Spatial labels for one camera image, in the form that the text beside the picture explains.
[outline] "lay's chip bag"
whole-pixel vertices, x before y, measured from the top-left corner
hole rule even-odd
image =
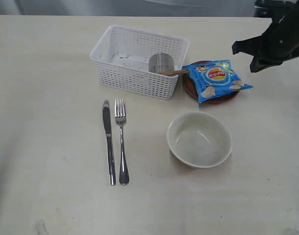
[[[235,91],[252,88],[244,84],[232,70],[230,60],[216,60],[183,66],[196,86],[198,102],[219,97]]]

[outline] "brown plate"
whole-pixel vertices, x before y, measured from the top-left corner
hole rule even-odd
[[[199,64],[199,63],[206,63],[206,62],[210,62],[211,60],[201,60],[201,61],[197,61],[191,65],[194,64]],[[182,74],[182,85],[185,89],[185,91],[191,96],[193,97],[195,100],[198,100],[198,95],[196,92],[196,87],[194,82],[192,81],[192,79],[190,78],[189,74]],[[224,102],[227,102],[231,99],[233,99],[234,97],[237,96],[237,94],[239,93],[239,91],[236,92],[232,92],[230,94],[225,94],[223,96],[220,97],[216,97],[216,98],[212,98],[212,99],[208,99],[205,102],[209,103],[209,104],[221,104]]]

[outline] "stainless steel cup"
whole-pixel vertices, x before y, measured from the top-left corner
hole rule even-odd
[[[165,53],[158,53],[149,59],[149,71],[154,73],[173,71],[174,61],[172,57]]]

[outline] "knife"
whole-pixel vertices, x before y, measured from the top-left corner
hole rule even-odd
[[[109,178],[110,185],[115,185],[115,160],[114,160],[114,148],[112,145],[112,133],[111,133],[111,118],[109,101],[105,100],[102,106],[102,120],[104,122],[104,128],[107,138],[108,146],[108,165],[109,165]]]

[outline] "fork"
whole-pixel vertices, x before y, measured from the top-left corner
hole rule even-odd
[[[128,171],[128,166],[125,159],[125,149],[124,149],[124,138],[123,138],[123,126],[126,123],[126,109],[123,99],[115,100],[115,122],[120,127],[120,137],[121,137],[121,160],[120,160],[120,174],[119,182],[122,185],[126,185],[130,182],[130,176]]]

